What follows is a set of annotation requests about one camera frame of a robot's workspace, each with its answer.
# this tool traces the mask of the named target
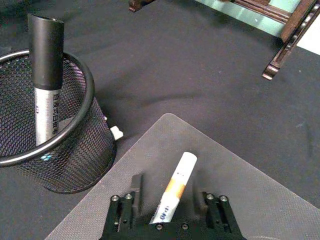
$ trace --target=gray mat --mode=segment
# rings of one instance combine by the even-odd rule
[[[110,196],[124,195],[131,177],[140,173],[144,174],[140,223],[148,220],[185,151],[197,155],[198,161],[172,221],[197,220],[191,182],[201,181],[208,191],[229,197],[248,240],[320,240],[319,209],[170,113],[142,136],[46,239],[99,239]]]

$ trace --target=whiteboard marker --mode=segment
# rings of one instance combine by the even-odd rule
[[[196,162],[197,157],[194,154],[183,153],[150,224],[169,223],[171,221]]]

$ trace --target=dark wooden leg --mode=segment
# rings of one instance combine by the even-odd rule
[[[274,56],[273,60],[269,63],[269,65],[265,68],[262,76],[271,81],[273,77],[277,74],[280,68],[283,66],[284,62],[291,54],[293,48],[297,46],[299,40],[306,33],[311,24],[315,21],[317,16],[320,14],[320,0],[317,0],[313,5],[311,11],[304,18],[302,23],[298,26],[298,28],[293,32],[291,37],[287,40],[287,42],[283,45],[280,51]]]
[[[129,10],[133,13],[143,8],[143,6],[155,0],[129,0]]]

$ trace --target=orange label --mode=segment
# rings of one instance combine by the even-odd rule
[[[185,187],[186,185],[171,178],[168,186],[165,189],[165,192],[174,194],[178,199],[180,199],[182,194],[184,193]]]

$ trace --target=black fabric surface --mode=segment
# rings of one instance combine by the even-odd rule
[[[280,40],[193,0],[37,0],[1,8],[0,52],[28,47],[27,13],[65,21],[65,51],[92,71],[124,138],[119,159],[174,113],[320,207],[320,56],[297,48],[261,78]],[[1,239],[44,239],[86,192],[58,195],[0,169]]]
[[[320,240],[320,209],[171,113],[128,150],[45,240],[99,239],[110,198],[130,192],[137,174],[143,174],[143,201],[136,226],[149,224],[184,151],[195,154],[197,161],[172,222],[203,226],[194,193],[205,191],[228,197],[247,240]]]

